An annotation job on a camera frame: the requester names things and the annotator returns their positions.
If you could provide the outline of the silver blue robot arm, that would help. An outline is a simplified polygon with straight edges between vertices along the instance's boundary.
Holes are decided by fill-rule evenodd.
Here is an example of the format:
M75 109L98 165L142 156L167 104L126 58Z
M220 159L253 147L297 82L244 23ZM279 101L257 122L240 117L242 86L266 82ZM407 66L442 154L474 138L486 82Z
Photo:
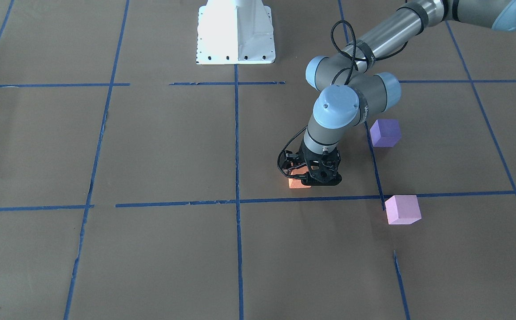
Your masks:
M443 21L516 31L516 0L412 0L372 30L337 48L332 57L317 56L306 68L306 80L319 91L298 152L284 147L278 170L306 186L337 185L341 155L337 145L349 128L398 103L401 85L388 72L366 72L378 61L398 54L408 41Z

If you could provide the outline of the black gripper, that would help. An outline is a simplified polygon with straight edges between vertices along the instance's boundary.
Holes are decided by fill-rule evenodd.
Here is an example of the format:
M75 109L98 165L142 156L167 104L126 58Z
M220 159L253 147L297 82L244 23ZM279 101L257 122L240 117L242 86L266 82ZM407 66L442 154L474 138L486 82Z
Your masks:
M310 150L303 141L299 152L284 151L282 172L291 178L303 178L307 173L307 166L311 171L337 172L340 163L341 155L337 148L331 152L322 148L322 153L318 154Z

